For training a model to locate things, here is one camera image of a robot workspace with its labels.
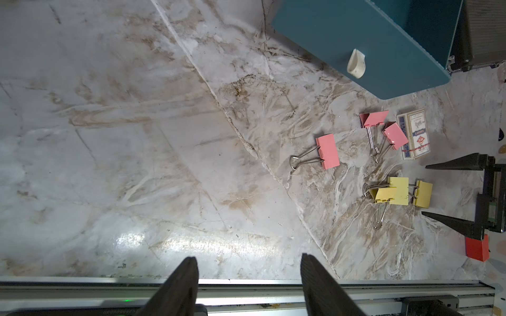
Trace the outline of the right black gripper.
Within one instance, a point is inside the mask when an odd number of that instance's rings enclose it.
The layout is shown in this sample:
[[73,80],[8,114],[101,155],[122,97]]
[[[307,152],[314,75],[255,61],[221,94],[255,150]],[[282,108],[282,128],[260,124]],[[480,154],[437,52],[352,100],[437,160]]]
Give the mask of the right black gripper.
[[475,222],[423,211],[464,237],[483,240],[484,230],[505,232],[505,164],[494,165],[494,157],[474,153],[444,163],[425,166],[429,170],[484,171],[482,193],[476,199]]

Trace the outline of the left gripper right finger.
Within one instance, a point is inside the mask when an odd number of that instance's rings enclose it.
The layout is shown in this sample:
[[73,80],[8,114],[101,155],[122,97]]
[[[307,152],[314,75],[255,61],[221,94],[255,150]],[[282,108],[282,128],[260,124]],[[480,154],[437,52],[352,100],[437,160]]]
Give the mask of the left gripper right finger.
[[300,275],[308,315],[366,315],[313,255],[302,255]]

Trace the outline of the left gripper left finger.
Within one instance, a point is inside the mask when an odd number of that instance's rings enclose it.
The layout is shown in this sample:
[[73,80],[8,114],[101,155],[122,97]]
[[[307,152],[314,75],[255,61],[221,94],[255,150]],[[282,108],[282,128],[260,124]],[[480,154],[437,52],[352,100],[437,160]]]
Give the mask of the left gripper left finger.
[[198,280],[196,258],[185,258],[136,315],[194,315]]

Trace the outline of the teal drawer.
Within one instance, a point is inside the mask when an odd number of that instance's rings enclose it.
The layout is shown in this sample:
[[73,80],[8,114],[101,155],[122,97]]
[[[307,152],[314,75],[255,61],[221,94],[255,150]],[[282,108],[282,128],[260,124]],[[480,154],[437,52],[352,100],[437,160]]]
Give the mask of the teal drawer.
[[381,100],[450,81],[445,68],[373,1],[282,1],[271,25]]

